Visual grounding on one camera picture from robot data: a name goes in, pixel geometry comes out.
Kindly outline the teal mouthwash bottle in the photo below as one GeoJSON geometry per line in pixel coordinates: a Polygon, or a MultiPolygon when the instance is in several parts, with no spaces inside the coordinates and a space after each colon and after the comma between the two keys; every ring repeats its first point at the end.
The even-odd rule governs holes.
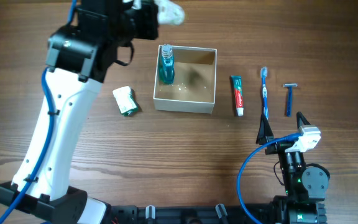
{"type": "Polygon", "coordinates": [[[170,44],[162,45],[160,49],[159,78],[167,85],[173,84],[175,79],[175,58],[170,44]]]}

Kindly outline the white floral lotion tube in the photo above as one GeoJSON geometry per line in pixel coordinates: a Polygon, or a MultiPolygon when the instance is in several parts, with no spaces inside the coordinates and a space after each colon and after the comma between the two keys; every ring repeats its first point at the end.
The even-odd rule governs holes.
{"type": "Polygon", "coordinates": [[[170,0],[155,0],[158,6],[157,19],[160,25],[179,26],[185,20],[183,8],[170,0]]]}

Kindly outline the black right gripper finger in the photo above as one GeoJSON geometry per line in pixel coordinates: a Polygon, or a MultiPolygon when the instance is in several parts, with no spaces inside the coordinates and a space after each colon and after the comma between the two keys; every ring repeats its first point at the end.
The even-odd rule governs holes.
{"type": "Polygon", "coordinates": [[[272,129],[269,125],[269,121],[264,114],[260,117],[260,127],[257,134],[256,144],[264,145],[274,139],[272,129]]]}
{"type": "Polygon", "coordinates": [[[296,113],[296,123],[298,129],[300,129],[301,126],[310,125],[310,122],[304,117],[301,111],[296,113]]]}

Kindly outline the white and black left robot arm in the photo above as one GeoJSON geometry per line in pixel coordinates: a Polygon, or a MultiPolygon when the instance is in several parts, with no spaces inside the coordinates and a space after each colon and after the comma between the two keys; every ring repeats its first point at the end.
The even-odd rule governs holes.
{"type": "Polygon", "coordinates": [[[49,223],[107,223],[111,207],[69,184],[78,138],[119,47],[158,36],[154,1],[74,2],[70,20],[48,40],[44,100],[25,158],[0,203],[49,223]]]}

